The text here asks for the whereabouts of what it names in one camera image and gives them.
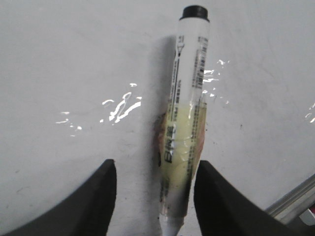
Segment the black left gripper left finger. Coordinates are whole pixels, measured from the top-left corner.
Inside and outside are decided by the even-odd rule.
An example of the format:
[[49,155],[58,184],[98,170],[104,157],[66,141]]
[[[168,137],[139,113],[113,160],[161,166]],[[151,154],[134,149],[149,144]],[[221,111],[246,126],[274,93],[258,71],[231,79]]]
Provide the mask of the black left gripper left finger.
[[81,185],[64,194],[63,178],[40,175],[0,186],[2,236],[105,236],[115,209],[116,167],[105,160]]

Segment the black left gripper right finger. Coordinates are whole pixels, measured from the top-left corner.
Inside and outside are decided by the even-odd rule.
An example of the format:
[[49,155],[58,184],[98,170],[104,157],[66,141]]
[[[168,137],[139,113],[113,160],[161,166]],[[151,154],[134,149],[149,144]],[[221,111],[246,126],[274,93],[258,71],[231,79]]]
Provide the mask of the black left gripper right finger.
[[194,206],[204,236],[298,236],[232,186],[208,161],[200,161]]

